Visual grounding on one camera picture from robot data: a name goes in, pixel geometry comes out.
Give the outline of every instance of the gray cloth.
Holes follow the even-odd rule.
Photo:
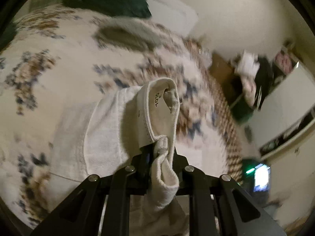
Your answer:
[[[100,26],[95,34],[100,46],[112,44],[134,51],[152,51],[162,44],[161,38],[141,22],[114,18]]]

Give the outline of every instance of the green light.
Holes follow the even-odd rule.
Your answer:
[[[250,170],[247,170],[247,171],[246,171],[246,174],[252,173],[253,171],[255,171],[255,168],[252,168],[252,169],[250,169]]]

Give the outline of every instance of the black device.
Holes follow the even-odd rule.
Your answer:
[[[150,184],[153,144],[141,149],[131,165],[114,175],[86,178],[31,236],[97,235],[108,195],[102,236],[129,234],[130,195],[144,195]],[[173,169],[179,177],[177,195],[189,195],[190,236],[284,236],[283,229],[229,175],[205,175],[175,151]],[[218,218],[219,231],[215,217]]]

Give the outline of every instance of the floral bedding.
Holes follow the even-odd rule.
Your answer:
[[[149,20],[130,19],[158,34],[163,45],[141,53],[100,44],[94,34],[110,20],[50,6],[18,20],[18,34],[0,54],[0,197],[32,228],[51,211],[49,165],[63,109],[161,76],[172,78],[180,95],[177,152],[201,152],[203,160],[189,160],[192,165],[240,180],[231,116],[191,43]]]

